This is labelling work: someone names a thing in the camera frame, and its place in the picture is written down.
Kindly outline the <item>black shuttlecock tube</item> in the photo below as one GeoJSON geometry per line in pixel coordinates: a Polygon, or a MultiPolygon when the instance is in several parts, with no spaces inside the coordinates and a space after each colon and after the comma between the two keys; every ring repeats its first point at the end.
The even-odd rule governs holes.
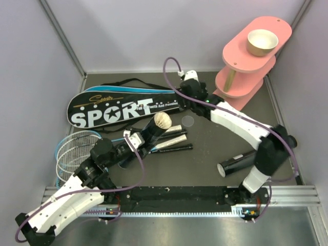
{"type": "Polygon", "coordinates": [[[249,151],[217,164],[222,177],[233,174],[248,167],[256,167],[265,175],[272,176],[290,157],[288,150],[297,147],[297,140],[292,136],[282,136],[278,139],[269,134],[260,138],[257,150],[249,151]]]}
{"type": "MultiPolygon", "coordinates": [[[[163,133],[166,131],[164,129],[161,129],[159,127],[157,127],[155,125],[155,122],[154,122],[154,117],[152,117],[152,119],[147,123],[147,125],[145,127],[143,127],[142,129],[146,129],[146,130],[149,130],[151,132],[153,132],[154,135],[156,135],[156,141],[163,135],[163,133]]],[[[129,164],[118,164],[118,156],[117,156],[117,163],[116,163],[118,166],[120,166],[121,168],[123,169],[126,169],[129,164]]]]}

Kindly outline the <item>black sport racket bag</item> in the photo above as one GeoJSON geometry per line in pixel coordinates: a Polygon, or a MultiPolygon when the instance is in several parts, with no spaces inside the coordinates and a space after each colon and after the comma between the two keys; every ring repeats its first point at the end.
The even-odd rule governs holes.
{"type": "Polygon", "coordinates": [[[95,129],[181,111],[170,88],[131,78],[85,89],[70,100],[66,116],[76,128],[95,129]]]}

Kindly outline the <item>clear plastic tube lid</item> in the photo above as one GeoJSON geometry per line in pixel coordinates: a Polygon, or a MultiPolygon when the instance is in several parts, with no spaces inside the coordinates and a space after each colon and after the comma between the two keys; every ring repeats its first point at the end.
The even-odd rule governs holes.
{"type": "Polygon", "coordinates": [[[186,115],[181,119],[181,123],[185,126],[185,127],[191,127],[194,124],[195,120],[193,117],[186,115]]]}

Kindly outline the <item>black grip badminton racket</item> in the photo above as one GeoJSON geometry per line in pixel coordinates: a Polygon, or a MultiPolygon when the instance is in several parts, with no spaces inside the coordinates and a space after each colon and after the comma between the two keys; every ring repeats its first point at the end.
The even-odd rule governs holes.
{"type": "Polygon", "coordinates": [[[187,144],[184,146],[177,147],[166,147],[163,149],[152,150],[150,153],[168,153],[168,152],[176,152],[176,151],[184,151],[184,150],[192,150],[193,144],[187,144]]]}

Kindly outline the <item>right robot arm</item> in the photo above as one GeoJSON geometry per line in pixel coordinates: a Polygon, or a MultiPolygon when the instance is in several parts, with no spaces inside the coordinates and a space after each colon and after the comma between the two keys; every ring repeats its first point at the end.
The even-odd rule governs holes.
{"type": "Polygon", "coordinates": [[[181,108],[190,109],[198,116],[221,125],[247,141],[256,151],[253,167],[238,187],[239,198],[250,203],[258,196],[258,190],[290,156],[297,141],[288,135],[282,125],[271,127],[260,124],[233,108],[216,94],[209,94],[206,85],[195,79],[181,82],[178,89],[181,108]]]}

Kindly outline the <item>white shuttlecock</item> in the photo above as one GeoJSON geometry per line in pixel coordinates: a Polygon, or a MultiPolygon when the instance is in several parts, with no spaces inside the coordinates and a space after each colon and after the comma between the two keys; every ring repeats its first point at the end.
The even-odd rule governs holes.
{"type": "Polygon", "coordinates": [[[172,120],[169,114],[165,112],[158,112],[154,115],[155,125],[161,129],[167,130],[172,126],[172,120]]]}

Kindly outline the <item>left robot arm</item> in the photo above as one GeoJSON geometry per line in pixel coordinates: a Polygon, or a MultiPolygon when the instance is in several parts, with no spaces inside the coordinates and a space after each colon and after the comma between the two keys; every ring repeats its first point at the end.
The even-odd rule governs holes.
{"type": "Polygon", "coordinates": [[[62,230],[81,214],[103,202],[111,203],[117,188],[109,178],[108,170],[133,158],[142,161],[154,148],[164,131],[155,127],[133,130],[124,135],[124,141],[114,145],[108,138],[99,139],[65,184],[46,202],[29,213],[16,217],[29,245],[51,245],[62,230]]]}

